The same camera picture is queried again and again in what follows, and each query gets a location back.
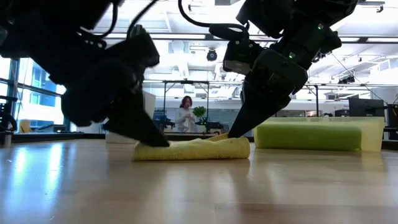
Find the security camera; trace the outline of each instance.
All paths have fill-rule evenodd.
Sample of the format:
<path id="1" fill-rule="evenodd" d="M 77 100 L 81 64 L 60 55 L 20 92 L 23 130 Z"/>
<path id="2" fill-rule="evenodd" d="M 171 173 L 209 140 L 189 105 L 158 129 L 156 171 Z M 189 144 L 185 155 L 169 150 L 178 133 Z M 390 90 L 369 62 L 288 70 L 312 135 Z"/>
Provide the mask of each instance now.
<path id="1" fill-rule="evenodd" d="M 210 49 L 209 52 L 207 53 L 207 61 L 209 62 L 214 62 L 217 60 L 217 53 L 215 49 Z"/>

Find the yellow cloth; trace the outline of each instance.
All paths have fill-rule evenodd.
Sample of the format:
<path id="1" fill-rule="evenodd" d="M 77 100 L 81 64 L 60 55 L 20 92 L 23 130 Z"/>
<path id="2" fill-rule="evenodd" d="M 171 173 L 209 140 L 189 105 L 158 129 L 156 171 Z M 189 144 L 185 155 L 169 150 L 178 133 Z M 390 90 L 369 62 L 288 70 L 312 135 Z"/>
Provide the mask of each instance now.
<path id="1" fill-rule="evenodd" d="M 133 161 L 192 160 L 192 159 L 247 159 L 250 143 L 247 138 L 226 138 L 171 142 L 170 147 L 150 147 L 139 143 L 134 148 Z"/>

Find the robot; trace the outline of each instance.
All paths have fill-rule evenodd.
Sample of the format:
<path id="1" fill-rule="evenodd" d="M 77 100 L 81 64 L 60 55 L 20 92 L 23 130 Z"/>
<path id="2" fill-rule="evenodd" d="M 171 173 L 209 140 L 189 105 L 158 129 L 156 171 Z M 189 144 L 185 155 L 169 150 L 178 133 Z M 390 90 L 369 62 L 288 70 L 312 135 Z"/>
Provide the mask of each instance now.
<path id="1" fill-rule="evenodd" d="M 30 57 L 54 83 L 64 85 L 62 111 L 77 126 L 108 118 L 104 127 L 109 131 L 150 146 L 168 146 L 142 104 L 144 70 L 159 63 L 159 53 L 136 22 L 156 1 L 132 21 L 124 41 L 107 47 L 103 39 L 116 24 L 122 0 L 1 0 L 0 54 Z M 230 138 L 242 136 L 289 104 L 289 95 L 307 82 L 313 61 L 341 47 L 330 26 L 350 15 L 358 1 L 246 0 L 236 17 L 240 25 L 194 21 L 178 0 L 189 22 L 229 40 L 224 70 L 246 76 L 243 105 Z M 110 5 L 113 22 L 109 31 L 91 34 L 89 30 Z M 279 41 L 262 48 L 249 39 L 249 22 Z"/>

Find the person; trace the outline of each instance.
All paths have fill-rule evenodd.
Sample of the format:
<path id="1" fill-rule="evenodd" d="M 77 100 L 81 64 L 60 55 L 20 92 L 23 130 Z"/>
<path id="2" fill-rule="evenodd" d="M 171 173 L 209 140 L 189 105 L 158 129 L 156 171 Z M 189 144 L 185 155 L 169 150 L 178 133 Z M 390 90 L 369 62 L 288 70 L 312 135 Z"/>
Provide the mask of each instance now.
<path id="1" fill-rule="evenodd" d="M 175 114 L 175 125 L 177 126 L 178 132 L 183 133 L 194 133 L 196 132 L 196 117 L 192 113 L 192 98 L 190 96 L 186 96 L 182 99 L 180 108 L 177 110 Z"/>

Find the ceiling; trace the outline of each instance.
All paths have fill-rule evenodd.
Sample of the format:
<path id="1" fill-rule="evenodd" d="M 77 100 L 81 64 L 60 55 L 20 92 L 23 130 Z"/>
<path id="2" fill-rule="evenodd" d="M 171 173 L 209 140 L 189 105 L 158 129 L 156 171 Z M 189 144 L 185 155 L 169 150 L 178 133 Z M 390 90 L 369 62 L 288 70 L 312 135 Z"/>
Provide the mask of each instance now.
<path id="1" fill-rule="evenodd" d="M 335 24 L 332 29 L 337 30 L 341 37 L 398 37 L 398 16 L 396 16 L 398 1 L 384 1 L 382 12 L 377 13 L 379 6 L 357 6 L 352 15 Z M 149 1 L 125 1 L 119 9 L 119 19 L 114 33 L 125 34 L 131 20 L 148 3 Z M 183 1 L 185 11 L 189 16 L 201 22 L 238 23 L 234 17 L 242 3 L 241 0 L 230 6 L 216 6 L 215 0 Z M 111 19 L 112 13 L 109 10 L 94 32 L 106 32 Z M 206 28 L 190 24 L 180 15 L 177 1 L 159 1 L 139 23 L 151 34 L 208 34 Z M 249 33 L 264 35 L 255 26 L 251 26 Z M 117 41 L 120 39 L 108 40 L 110 44 Z M 242 75 L 226 74 L 220 70 L 226 41 L 178 40 L 172 42 L 173 40 L 155 40 L 160 53 L 160 63 L 154 68 L 147 69 L 146 78 L 224 81 L 240 81 L 244 78 Z M 207 61 L 208 49 L 216 49 L 218 59 L 215 62 Z M 371 74 L 370 68 L 377 68 L 380 63 L 398 57 L 398 42 L 397 44 L 343 44 L 341 48 L 333 51 L 333 55 L 327 55 L 326 58 L 312 65 L 308 72 L 310 82 L 336 83 L 339 77 L 345 75 L 347 69 L 354 69 L 358 77 L 367 77 Z"/>

